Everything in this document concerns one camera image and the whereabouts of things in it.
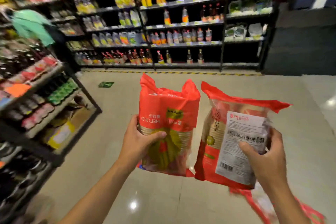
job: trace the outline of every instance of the snack package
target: snack package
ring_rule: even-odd
[[[182,92],[157,88],[148,75],[140,80],[138,130],[149,135],[165,131],[167,136],[154,143],[142,159],[142,169],[169,175],[191,176],[187,173],[193,128],[196,127],[200,93],[188,79]]]
[[[267,112],[278,113],[290,104],[230,97],[206,82],[202,82],[202,91],[212,109],[204,121],[195,178],[238,189],[253,188],[254,173],[238,143],[245,141],[264,154],[269,133]]]
[[[230,188],[230,193],[243,195],[246,198],[246,201],[252,207],[252,209],[256,212],[256,214],[258,214],[258,216],[265,224],[278,223],[278,218],[275,213],[273,204],[270,198],[264,192],[259,182],[255,184],[255,188],[252,190]],[[310,206],[300,202],[298,199],[296,200],[299,202],[301,209],[310,219],[312,224],[326,223],[326,218],[324,215],[314,210]]]

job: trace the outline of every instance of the finger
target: finger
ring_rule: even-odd
[[[137,129],[137,125],[138,125],[138,115],[134,114],[131,117],[131,120],[129,121],[128,127],[127,129]]]
[[[241,151],[249,159],[250,164],[253,164],[253,162],[258,157],[260,157],[260,155],[258,154],[258,152],[256,152],[256,150],[252,146],[250,146],[248,143],[246,143],[246,142],[239,142],[239,147],[240,147]]]
[[[159,141],[160,139],[165,138],[166,135],[167,135],[166,132],[160,131],[160,132],[156,132],[154,134],[151,134],[151,135],[148,135],[148,136],[145,136],[145,137],[146,137],[146,141],[148,142],[148,144],[152,144],[156,141]]]
[[[282,134],[275,128],[271,128],[271,148],[270,150],[283,147]]]

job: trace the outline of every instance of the green floor sticker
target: green floor sticker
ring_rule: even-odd
[[[111,86],[114,84],[114,82],[101,82],[99,84],[99,88],[111,88]]]

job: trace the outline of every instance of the tiled floor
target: tiled floor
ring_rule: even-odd
[[[42,188],[56,202],[55,215],[62,218],[117,159],[124,131],[138,112],[141,74],[85,72],[81,81],[103,109]],[[158,87],[181,90],[191,78],[199,90],[201,81],[226,94],[292,103],[279,114],[271,114],[275,128],[283,134],[288,180],[293,193],[304,203],[336,222],[336,139],[319,105],[332,97],[336,79],[291,76],[221,76],[151,74]],[[112,81],[110,89],[98,88]],[[190,166],[196,161],[205,116],[207,96],[201,92],[198,123],[192,143]],[[104,223],[262,223],[245,199],[230,196],[228,188],[192,178],[168,176],[136,169],[121,189]]]

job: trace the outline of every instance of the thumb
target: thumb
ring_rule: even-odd
[[[148,144],[152,144],[156,141],[159,141],[160,139],[165,138],[166,135],[167,135],[166,132],[160,131],[160,132],[156,132],[154,134],[146,136],[146,140],[147,140]]]
[[[256,150],[246,142],[239,142],[239,148],[249,159],[250,164],[259,156]]]

